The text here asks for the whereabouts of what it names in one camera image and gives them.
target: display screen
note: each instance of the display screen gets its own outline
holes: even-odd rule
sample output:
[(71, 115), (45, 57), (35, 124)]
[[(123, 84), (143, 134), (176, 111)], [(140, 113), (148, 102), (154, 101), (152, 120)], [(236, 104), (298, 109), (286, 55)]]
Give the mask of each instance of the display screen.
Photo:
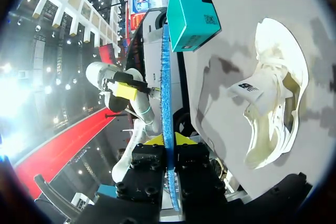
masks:
[(133, 0), (133, 12), (140, 13), (150, 8), (150, 0)]

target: teal shoe box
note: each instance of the teal shoe box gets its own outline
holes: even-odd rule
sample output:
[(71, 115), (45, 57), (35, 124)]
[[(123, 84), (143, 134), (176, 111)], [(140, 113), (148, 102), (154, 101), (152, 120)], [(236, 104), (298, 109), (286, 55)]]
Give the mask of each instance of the teal shoe box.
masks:
[(167, 21), (173, 52), (194, 51), (221, 31), (211, 0), (169, 0)]

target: sign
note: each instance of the sign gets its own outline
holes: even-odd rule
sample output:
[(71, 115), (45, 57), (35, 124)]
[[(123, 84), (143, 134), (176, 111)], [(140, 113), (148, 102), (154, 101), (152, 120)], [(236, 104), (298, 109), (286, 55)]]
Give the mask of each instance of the sign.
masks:
[(146, 15), (146, 13), (135, 13), (131, 14), (131, 31), (134, 31), (139, 26), (141, 20)]
[(150, 0), (132, 0), (132, 12), (142, 13), (150, 8)]

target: red carpet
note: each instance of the red carpet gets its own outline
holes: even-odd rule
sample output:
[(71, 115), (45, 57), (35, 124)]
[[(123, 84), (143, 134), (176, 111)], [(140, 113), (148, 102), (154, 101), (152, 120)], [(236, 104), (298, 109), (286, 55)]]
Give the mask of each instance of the red carpet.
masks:
[(42, 174), (50, 182), (76, 153), (114, 119), (106, 119), (106, 113), (112, 112), (103, 109), (55, 136), (15, 168), (18, 178), (34, 199), (41, 194), (34, 182), (35, 175)]

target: white car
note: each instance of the white car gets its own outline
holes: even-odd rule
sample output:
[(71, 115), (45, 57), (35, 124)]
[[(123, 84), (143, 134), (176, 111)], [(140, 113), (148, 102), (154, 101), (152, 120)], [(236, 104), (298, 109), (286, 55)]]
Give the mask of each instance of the white car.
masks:
[[(143, 17), (140, 25), (134, 33), (133, 40), (129, 45), (128, 62), (130, 59), (137, 61), (142, 74), (149, 87), (161, 86), (161, 51), (162, 51), (162, 27), (166, 24), (166, 7), (149, 9)], [(190, 122), (190, 108), (187, 91), (186, 73), (184, 68), (183, 53), (171, 51), (171, 88), (172, 88), (172, 111), (174, 131), (185, 136), (190, 136), (194, 128)], [(161, 105), (160, 101), (150, 98), (150, 105), (158, 120), (161, 131)]]

